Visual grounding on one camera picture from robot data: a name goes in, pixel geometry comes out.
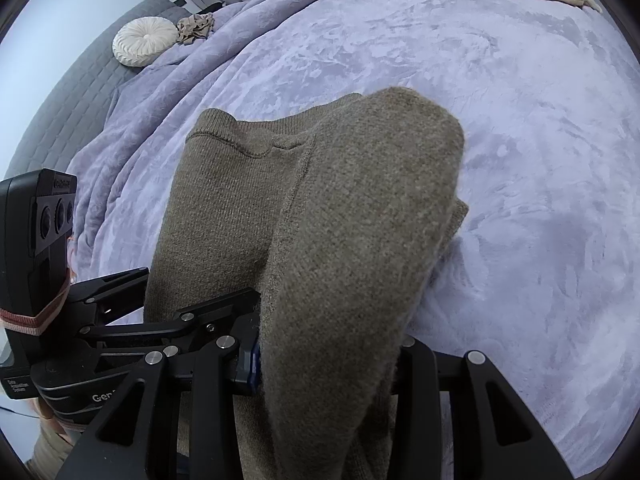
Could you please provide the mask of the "person's left hand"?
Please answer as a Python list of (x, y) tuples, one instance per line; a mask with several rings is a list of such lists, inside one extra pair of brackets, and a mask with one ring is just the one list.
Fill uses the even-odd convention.
[(32, 409), (37, 413), (40, 418), (40, 422), (42, 422), (44, 426), (47, 426), (70, 445), (76, 444), (76, 442), (80, 438), (80, 433), (63, 426), (56, 418), (52, 408), (50, 408), (50, 406), (46, 402), (44, 402), (40, 398), (37, 398), (32, 399), (30, 403), (32, 404)]

